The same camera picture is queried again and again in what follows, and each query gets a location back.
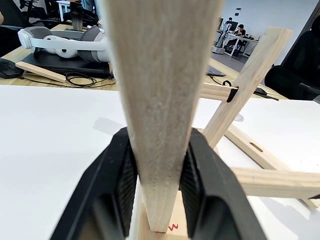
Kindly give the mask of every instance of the black clamp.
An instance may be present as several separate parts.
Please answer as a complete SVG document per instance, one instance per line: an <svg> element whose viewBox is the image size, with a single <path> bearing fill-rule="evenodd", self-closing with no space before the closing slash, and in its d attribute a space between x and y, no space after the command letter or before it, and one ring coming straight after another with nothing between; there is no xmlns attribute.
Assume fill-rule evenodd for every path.
<svg viewBox="0 0 320 240"><path fill-rule="evenodd" d="M104 237L124 240L129 235L137 175L127 128L122 128L83 173L50 239L78 239L98 201L107 223ZM194 128L179 189L192 240L267 239L236 176Z"/></svg>

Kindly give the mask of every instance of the person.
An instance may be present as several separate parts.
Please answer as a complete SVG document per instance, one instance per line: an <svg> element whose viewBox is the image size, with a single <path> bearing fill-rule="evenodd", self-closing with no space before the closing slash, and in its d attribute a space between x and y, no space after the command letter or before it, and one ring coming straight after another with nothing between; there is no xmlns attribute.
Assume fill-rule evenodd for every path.
<svg viewBox="0 0 320 240"><path fill-rule="evenodd" d="M244 29L244 25L243 24L240 24L238 26L238 29L237 31L234 32L234 34L236 36L245 36L246 35L246 30ZM227 49L228 47L231 47L233 45L235 45L237 42L237 39L232 39L232 40L229 40L228 43L224 46L225 49ZM243 41L239 40L238 42L239 45L242 45L243 44Z"/></svg>

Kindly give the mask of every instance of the vr headset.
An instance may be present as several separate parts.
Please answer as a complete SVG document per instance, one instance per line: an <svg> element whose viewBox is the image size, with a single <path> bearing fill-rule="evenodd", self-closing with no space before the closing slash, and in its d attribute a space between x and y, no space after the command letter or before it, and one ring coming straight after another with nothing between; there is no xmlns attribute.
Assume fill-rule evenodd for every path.
<svg viewBox="0 0 320 240"><path fill-rule="evenodd" d="M32 26L18 32L21 45L32 53L45 50L62 58L80 56L87 62L110 62L108 39L97 26L86 32L50 31L44 26Z"/></svg>

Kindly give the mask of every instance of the monitor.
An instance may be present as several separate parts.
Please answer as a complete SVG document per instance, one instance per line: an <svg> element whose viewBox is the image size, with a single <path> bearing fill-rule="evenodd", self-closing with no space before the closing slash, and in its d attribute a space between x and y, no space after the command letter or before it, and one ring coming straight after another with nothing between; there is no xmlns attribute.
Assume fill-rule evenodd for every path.
<svg viewBox="0 0 320 240"><path fill-rule="evenodd" d="M224 19L219 17L219 19L218 19L218 27L216 28L217 30L220 30L223 21L224 21Z"/></svg>
<svg viewBox="0 0 320 240"><path fill-rule="evenodd" d="M231 28L230 28L230 31L235 31L237 29L237 26L238 26L238 22L236 21L231 21L230 22L232 24Z"/></svg>

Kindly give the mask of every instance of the black laptop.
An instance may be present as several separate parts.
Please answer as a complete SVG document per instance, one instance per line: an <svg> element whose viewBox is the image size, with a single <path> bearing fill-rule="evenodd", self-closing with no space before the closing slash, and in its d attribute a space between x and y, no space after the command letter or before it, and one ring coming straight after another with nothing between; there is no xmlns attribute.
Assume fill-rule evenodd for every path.
<svg viewBox="0 0 320 240"><path fill-rule="evenodd" d="M218 71L217 69L215 69L212 66L208 66L206 74L208 76L217 76L217 77L224 77L225 76L225 74L223 72Z"/></svg>
<svg viewBox="0 0 320 240"><path fill-rule="evenodd" d="M110 74L108 62L87 62L79 56L63 58L46 51L31 53L22 61L63 75L76 72L89 77L107 78Z"/></svg>

